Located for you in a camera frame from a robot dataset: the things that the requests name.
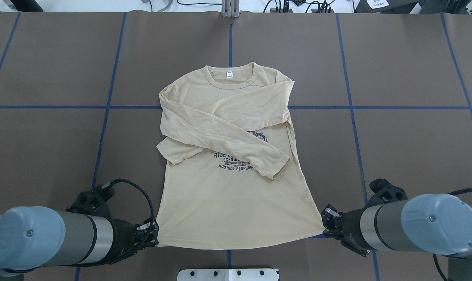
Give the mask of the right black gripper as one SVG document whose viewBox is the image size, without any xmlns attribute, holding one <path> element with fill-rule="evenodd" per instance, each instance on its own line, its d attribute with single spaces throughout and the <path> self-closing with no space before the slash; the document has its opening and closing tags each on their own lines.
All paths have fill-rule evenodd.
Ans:
<svg viewBox="0 0 472 281">
<path fill-rule="evenodd" d="M 380 250 L 380 246 L 374 247 L 368 241 L 373 238 L 377 238 L 375 244 L 391 250 L 382 242 L 376 232 L 375 217 L 385 204 L 408 199 L 405 190 L 392 185 L 386 179 L 377 178 L 369 184 L 369 187 L 374 194 L 363 208 L 349 212 L 338 212 L 334 206 L 327 205 L 321 212 L 322 224 L 325 227 L 322 235 L 325 238 L 339 240 L 342 246 L 363 257 L 368 256 L 371 251 Z"/>
</svg>

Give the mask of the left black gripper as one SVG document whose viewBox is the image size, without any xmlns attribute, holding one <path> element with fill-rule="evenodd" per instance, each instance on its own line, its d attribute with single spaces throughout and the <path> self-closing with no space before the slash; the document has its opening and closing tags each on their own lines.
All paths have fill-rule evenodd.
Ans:
<svg viewBox="0 0 472 281">
<path fill-rule="evenodd" d="M 141 251 L 159 244 L 160 228 L 156 220 L 134 225 L 113 217 L 107 201 L 114 194 L 113 187 L 97 186 L 79 193 L 74 203 L 66 208 L 73 220 L 66 230 L 76 234 L 74 250 L 83 249 L 77 254 L 74 265 L 113 263 L 131 252 L 134 246 L 135 251 Z"/>
</svg>

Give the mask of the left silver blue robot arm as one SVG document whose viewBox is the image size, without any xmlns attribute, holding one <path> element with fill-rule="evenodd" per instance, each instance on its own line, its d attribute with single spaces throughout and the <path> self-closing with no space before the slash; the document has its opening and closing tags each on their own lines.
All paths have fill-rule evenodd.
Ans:
<svg viewBox="0 0 472 281">
<path fill-rule="evenodd" d="M 154 215 L 142 224 L 115 219 L 107 201 L 112 183 L 81 192 L 60 212 L 19 206 L 0 215 L 0 279 L 40 267 L 94 267 L 130 258 L 158 244 Z"/>
</svg>

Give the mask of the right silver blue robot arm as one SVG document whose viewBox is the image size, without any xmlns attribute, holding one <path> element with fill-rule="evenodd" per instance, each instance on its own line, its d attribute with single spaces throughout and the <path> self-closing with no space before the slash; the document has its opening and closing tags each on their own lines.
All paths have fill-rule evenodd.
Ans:
<svg viewBox="0 0 472 281">
<path fill-rule="evenodd" d="M 321 212 L 323 234 L 363 257 L 372 251 L 425 251 L 457 259 L 472 258 L 472 206 L 459 199 L 472 187 L 409 199 L 400 187 L 377 178 L 373 196 L 357 210 Z"/>
</svg>

